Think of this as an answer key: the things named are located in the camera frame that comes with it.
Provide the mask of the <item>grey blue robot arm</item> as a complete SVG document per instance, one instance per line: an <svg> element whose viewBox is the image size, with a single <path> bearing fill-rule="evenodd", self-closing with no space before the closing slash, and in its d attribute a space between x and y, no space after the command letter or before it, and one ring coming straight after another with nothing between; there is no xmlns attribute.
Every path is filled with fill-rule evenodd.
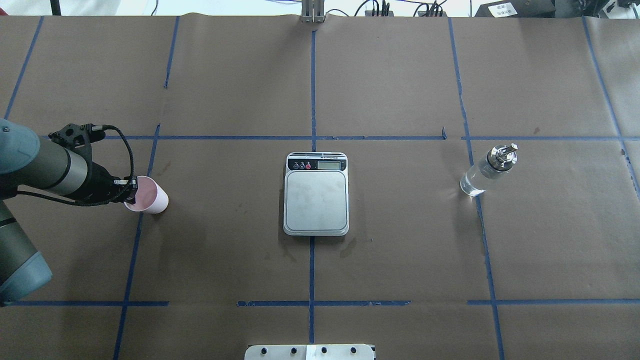
<svg viewBox="0 0 640 360"><path fill-rule="evenodd" d="M70 123L44 138L28 126L1 120L2 306L40 289L53 276L44 256L4 201L22 195L72 207L135 202L138 180L130 144L125 142L129 159L126 177L115 177L93 160L92 144L105 139L107 131L126 139L114 125Z"/></svg>

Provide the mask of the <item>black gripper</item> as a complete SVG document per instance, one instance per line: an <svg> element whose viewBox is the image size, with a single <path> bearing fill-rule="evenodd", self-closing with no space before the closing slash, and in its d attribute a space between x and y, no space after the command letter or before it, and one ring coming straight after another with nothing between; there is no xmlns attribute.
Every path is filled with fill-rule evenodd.
<svg viewBox="0 0 640 360"><path fill-rule="evenodd" d="M115 177L105 167L92 162L85 190L85 203L131 203L131 174L124 178Z"/></svg>

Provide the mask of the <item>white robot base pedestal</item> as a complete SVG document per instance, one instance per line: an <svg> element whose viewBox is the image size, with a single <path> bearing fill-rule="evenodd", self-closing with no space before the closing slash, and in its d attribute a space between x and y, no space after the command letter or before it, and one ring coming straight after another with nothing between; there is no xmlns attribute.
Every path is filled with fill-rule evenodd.
<svg viewBox="0 0 640 360"><path fill-rule="evenodd" d="M375 360L374 345L343 344L265 344L247 347L245 360Z"/></svg>

